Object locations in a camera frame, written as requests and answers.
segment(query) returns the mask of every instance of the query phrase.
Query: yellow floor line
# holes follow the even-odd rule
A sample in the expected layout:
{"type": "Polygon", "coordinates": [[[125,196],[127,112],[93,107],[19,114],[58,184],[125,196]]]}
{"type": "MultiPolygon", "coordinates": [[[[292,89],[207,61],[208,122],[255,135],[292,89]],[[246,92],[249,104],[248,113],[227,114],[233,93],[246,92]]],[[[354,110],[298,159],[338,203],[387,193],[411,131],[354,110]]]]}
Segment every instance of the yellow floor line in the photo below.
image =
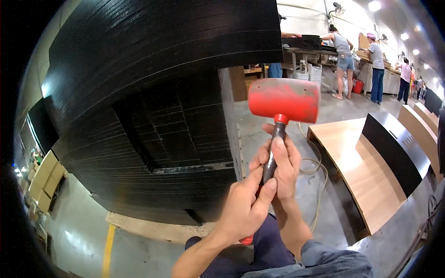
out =
{"type": "Polygon", "coordinates": [[[113,247],[114,231],[116,226],[110,224],[108,228],[107,242],[105,244],[104,262],[102,266],[102,278],[108,278],[110,272],[111,248],[113,247]]]}

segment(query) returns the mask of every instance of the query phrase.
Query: hand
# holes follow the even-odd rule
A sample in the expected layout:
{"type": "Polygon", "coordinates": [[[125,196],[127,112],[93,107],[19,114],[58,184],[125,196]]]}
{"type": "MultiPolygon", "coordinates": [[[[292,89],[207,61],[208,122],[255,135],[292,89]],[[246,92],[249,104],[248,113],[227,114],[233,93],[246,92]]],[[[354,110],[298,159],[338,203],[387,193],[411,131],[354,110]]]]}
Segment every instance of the hand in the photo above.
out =
{"type": "MultiPolygon", "coordinates": [[[[274,130],[274,126],[271,124],[264,124],[263,130],[271,134],[274,130]]],[[[253,156],[252,161],[249,163],[249,170],[267,163],[269,159],[268,150],[270,145],[271,140],[268,139],[266,143],[259,148],[258,152],[253,156]]],[[[295,182],[298,177],[301,155],[287,134],[284,142],[279,137],[275,138],[272,143],[272,153],[277,164],[274,174],[274,178],[276,178],[278,182],[277,198],[280,201],[294,199],[295,182]]]]}
{"type": "Polygon", "coordinates": [[[253,235],[266,219],[269,205],[277,190],[277,180],[271,178],[255,197],[263,177],[263,168],[256,167],[249,176],[232,184],[222,215],[212,233],[217,233],[224,245],[253,235]]]}

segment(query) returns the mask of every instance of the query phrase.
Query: denim shorts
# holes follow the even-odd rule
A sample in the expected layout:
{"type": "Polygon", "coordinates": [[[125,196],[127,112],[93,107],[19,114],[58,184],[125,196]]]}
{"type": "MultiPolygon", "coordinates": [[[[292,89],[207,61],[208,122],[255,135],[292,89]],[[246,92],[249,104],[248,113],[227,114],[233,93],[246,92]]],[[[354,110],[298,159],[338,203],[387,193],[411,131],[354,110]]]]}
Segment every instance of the denim shorts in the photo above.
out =
{"type": "Polygon", "coordinates": [[[354,70],[354,58],[352,56],[345,56],[344,58],[338,57],[337,67],[341,68],[342,70],[354,70]]]}

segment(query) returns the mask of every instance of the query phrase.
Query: pink shirt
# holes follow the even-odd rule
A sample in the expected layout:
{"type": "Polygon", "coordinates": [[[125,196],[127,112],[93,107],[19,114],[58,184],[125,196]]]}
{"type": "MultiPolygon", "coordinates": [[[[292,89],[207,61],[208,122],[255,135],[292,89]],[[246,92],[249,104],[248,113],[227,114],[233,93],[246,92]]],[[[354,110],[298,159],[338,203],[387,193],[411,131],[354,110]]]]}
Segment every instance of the pink shirt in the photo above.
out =
{"type": "Polygon", "coordinates": [[[407,63],[403,63],[401,65],[401,69],[402,69],[402,73],[401,73],[400,77],[409,83],[409,78],[411,77],[411,68],[409,67],[409,65],[407,63]]]}

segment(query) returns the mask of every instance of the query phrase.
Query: jeans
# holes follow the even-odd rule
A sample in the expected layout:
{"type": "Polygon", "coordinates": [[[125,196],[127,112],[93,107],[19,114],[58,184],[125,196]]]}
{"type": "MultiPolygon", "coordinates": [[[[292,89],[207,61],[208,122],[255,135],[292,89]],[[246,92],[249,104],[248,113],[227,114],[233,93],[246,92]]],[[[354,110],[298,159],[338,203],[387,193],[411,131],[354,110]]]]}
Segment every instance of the jeans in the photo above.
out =
{"type": "Polygon", "coordinates": [[[281,68],[281,63],[272,63],[267,70],[267,75],[269,78],[282,78],[283,69],[281,68]]]}
{"type": "Polygon", "coordinates": [[[397,97],[397,100],[401,100],[403,97],[403,100],[405,104],[408,103],[408,95],[409,95],[409,82],[406,82],[402,78],[400,79],[400,89],[399,89],[399,96],[397,97]]]}
{"type": "Polygon", "coordinates": [[[383,97],[383,75],[384,69],[372,68],[372,89],[371,89],[371,101],[382,102],[383,97]]]}
{"type": "MultiPolygon", "coordinates": [[[[199,242],[200,237],[189,238],[186,250],[199,242]]],[[[264,270],[295,264],[294,255],[281,240],[277,220],[268,214],[258,231],[253,236],[254,260],[251,264],[237,263],[227,256],[219,254],[209,264],[202,278],[225,277],[238,278],[250,271],[264,270]]]]}

